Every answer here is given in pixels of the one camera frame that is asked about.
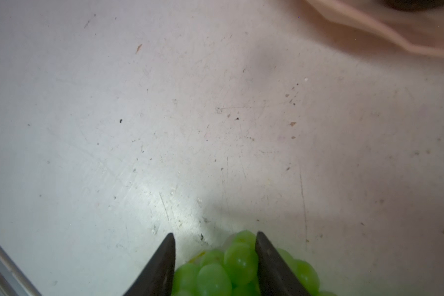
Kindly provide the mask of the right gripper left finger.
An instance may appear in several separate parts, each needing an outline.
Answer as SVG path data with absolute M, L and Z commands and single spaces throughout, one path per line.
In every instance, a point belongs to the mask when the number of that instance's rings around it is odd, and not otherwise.
M 175 260 L 175 237 L 169 233 L 124 296 L 170 296 Z

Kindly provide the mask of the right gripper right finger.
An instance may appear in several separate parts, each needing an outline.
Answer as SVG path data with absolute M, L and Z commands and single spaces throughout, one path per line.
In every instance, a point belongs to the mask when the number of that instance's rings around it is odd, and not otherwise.
M 261 231 L 256 235 L 255 251 L 261 296 L 311 296 Z

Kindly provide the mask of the green fake grape bunch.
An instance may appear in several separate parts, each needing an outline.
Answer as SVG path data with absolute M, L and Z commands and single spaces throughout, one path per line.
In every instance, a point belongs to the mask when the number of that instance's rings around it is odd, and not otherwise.
M 259 296 L 256 235 L 235 234 L 228 246 L 201 252 L 175 270 L 173 296 Z

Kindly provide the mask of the pink faceted fruit bowl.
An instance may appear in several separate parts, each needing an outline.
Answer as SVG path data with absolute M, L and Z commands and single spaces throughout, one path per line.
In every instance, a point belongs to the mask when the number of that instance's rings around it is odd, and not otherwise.
M 444 58 L 444 1 L 308 1 L 330 22 L 377 35 L 405 51 Z

